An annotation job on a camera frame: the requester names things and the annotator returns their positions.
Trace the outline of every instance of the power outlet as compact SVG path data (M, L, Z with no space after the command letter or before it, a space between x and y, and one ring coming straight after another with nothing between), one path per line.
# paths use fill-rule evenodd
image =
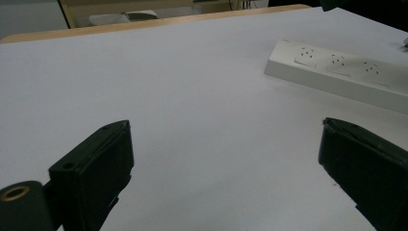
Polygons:
M408 114L408 67L281 39L265 74Z

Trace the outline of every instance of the white table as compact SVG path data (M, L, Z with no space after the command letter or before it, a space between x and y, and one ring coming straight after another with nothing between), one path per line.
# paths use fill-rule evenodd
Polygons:
M374 230L318 164L325 117L408 149L408 115L264 74L291 39L394 64L406 34L299 10L0 45L0 188L130 119L136 165L102 230Z

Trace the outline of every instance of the black plastic part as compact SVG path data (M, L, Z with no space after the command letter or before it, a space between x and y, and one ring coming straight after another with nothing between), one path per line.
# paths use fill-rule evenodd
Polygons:
M21 182L0 191L0 230L54 230L40 182Z
M64 230L99 230L129 183L133 165L130 124L124 120L100 128L51 166Z
M380 231L408 230L408 152L349 122L327 118L319 163Z

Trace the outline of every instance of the outlet socket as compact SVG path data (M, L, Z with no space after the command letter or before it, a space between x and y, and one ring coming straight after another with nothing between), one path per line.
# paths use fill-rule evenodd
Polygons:
M281 39L265 74L408 115L408 68Z

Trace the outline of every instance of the screw hole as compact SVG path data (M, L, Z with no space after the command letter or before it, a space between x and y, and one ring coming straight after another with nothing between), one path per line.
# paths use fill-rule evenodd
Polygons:
M74 166L75 166L75 165L74 165L73 163L69 162L69 163L64 164L64 165L63 165L63 168L65 168L65 169L70 169L70 168L73 168Z
M16 200L18 198L21 198L25 194L27 194L29 190L30 188L27 186L17 186L17 187L11 188L0 195L0 200L3 200L3 201Z

